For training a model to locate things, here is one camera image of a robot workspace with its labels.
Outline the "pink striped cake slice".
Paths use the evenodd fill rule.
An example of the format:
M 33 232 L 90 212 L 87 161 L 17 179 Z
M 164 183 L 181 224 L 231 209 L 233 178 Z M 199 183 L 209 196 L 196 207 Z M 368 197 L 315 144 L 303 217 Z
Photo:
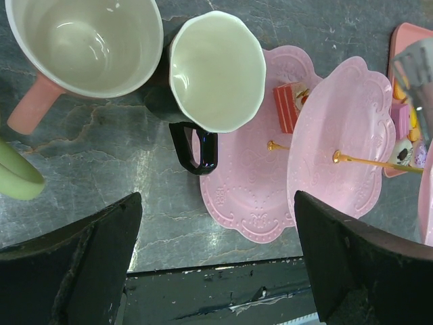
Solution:
M 390 109 L 390 116 L 396 130 L 396 140 L 407 137 L 410 127 L 410 107 L 408 104 L 393 103 Z

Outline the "red layered cake slice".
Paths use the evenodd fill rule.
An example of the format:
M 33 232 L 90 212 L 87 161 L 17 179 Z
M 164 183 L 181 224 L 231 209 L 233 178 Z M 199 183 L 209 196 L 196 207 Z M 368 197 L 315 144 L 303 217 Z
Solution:
M 293 134 L 310 89 L 302 82 L 287 83 L 273 89 L 279 124 L 283 133 Z

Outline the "metal tongs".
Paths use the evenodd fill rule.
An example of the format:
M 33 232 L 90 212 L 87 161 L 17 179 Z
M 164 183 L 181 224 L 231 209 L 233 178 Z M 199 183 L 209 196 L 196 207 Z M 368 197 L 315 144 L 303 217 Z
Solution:
M 428 145 L 432 142 L 432 37 L 407 46 L 391 61 L 394 76 L 411 100 Z

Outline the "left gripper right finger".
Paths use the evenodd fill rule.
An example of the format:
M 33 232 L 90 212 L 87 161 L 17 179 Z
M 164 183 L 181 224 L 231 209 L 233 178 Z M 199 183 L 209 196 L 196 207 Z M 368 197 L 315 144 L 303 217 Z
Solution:
M 319 320 L 431 324 L 432 247 L 395 236 L 298 191 L 296 226 Z

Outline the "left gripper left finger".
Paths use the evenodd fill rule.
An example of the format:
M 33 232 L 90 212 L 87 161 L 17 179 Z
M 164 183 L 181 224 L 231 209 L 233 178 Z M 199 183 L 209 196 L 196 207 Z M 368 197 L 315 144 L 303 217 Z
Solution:
M 1 323 L 115 324 L 141 218 L 135 192 L 1 249 Z

